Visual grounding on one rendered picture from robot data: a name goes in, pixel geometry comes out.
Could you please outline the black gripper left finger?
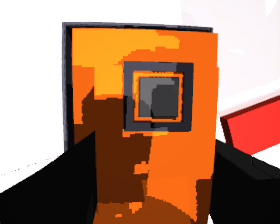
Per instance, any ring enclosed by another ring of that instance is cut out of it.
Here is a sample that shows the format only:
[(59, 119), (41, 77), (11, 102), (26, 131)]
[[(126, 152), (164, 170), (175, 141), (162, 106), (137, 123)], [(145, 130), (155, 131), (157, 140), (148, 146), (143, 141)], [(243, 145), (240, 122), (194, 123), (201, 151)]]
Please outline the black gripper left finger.
[(97, 207), (95, 131), (0, 193), (0, 224), (92, 224)]

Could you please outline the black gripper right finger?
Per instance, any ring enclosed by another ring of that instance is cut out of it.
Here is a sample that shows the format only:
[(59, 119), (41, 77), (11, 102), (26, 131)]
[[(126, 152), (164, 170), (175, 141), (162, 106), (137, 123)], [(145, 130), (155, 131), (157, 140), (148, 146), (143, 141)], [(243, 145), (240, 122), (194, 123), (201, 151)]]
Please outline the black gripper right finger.
[(280, 224), (280, 168), (215, 138), (214, 224)]

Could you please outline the dark grey shallow tray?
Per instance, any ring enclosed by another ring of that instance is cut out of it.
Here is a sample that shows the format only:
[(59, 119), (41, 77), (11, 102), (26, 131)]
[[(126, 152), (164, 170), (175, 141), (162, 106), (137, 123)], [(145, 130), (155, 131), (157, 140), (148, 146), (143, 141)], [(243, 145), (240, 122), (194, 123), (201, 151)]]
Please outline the dark grey shallow tray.
[(172, 26), (160, 23), (117, 23), (117, 22), (62, 22), (61, 23), (61, 89), (62, 129), (64, 129), (64, 152), (74, 146), (74, 108), (72, 108), (72, 28), (129, 28), (166, 29), (166, 31), (214, 32), (214, 27)]

